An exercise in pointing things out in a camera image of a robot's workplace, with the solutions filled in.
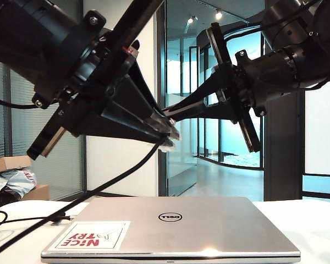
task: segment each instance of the laptop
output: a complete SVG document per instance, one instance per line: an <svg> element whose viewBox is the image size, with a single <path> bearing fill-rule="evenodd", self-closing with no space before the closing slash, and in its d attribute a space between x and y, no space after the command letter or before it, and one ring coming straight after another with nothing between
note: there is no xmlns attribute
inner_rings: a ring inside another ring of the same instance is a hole
<svg viewBox="0 0 330 264"><path fill-rule="evenodd" d="M244 197L93 199L45 263L292 263L300 251Z"/></svg>

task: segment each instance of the cardboard box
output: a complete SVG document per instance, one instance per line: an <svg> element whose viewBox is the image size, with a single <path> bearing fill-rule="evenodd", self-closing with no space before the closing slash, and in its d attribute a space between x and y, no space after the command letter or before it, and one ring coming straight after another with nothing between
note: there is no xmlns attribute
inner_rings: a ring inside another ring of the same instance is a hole
<svg viewBox="0 0 330 264"><path fill-rule="evenodd" d="M21 201L26 200L45 200L48 201L49 196L49 185L46 184L37 184L36 188L27 193Z"/></svg>
<svg viewBox="0 0 330 264"><path fill-rule="evenodd" d="M10 169L22 169L31 167L31 160L28 156L3 157L0 158L0 172Z"/></svg>

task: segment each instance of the ceiling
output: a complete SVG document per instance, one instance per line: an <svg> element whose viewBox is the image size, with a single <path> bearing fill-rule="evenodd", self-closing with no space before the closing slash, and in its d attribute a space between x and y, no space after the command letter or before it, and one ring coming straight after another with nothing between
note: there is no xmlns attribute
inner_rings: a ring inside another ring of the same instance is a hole
<svg viewBox="0 0 330 264"><path fill-rule="evenodd" d="M264 0L206 0L204 2L242 18L251 17L264 9ZM168 0L168 40L197 36L202 30L209 28L212 22L226 25L238 21L237 18L225 14L223 14L220 20L216 20L215 13L214 9L196 0ZM190 24L187 34L184 35L187 20L193 15L198 17L198 21Z"/></svg>

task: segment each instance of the dell logo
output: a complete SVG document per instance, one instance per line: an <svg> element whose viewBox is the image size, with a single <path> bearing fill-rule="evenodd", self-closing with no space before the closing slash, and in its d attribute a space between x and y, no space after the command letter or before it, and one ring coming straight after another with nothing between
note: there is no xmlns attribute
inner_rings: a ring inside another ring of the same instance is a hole
<svg viewBox="0 0 330 264"><path fill-rule="evenodd" d="M176 222L182 219L182 215L179 213L162 213L158 218L165 222Z"/></svg>

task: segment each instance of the ceiling light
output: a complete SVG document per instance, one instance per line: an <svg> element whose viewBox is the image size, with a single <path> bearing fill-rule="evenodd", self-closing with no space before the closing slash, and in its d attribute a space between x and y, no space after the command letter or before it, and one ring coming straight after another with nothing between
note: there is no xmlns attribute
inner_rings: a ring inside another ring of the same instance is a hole
<svg viewBox="0 0 330 264"><path fill-rule="evenodd" d="M187 22L188 24L192 24L194 21L198 21L198 17L196 17L195 15L191 16Z"/></svg>
<svg viewBox="0 0 330 264"><path fill-rule="evenodd" d="M216 9L216 19L220 19L222 17L222 10L220 8Z"/></svg>

